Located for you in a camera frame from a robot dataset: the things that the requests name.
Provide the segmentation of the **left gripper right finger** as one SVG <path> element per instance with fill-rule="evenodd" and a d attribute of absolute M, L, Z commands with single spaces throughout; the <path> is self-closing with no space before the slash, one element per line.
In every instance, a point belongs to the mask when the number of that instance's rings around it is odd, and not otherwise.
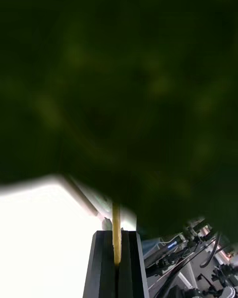
<path fill-rule="evenodd" d="M 118 297 L 149 297 L 141 239 L 136 231 L 121 232 Z"/>

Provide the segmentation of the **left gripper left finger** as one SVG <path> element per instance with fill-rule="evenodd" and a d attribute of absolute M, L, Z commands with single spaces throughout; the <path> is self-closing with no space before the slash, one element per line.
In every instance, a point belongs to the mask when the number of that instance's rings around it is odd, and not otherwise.
<path fill-rule="evenodd" d="M 113 232 L 99 230 L 92 237 L 84 298 L 115 298 Z"/>

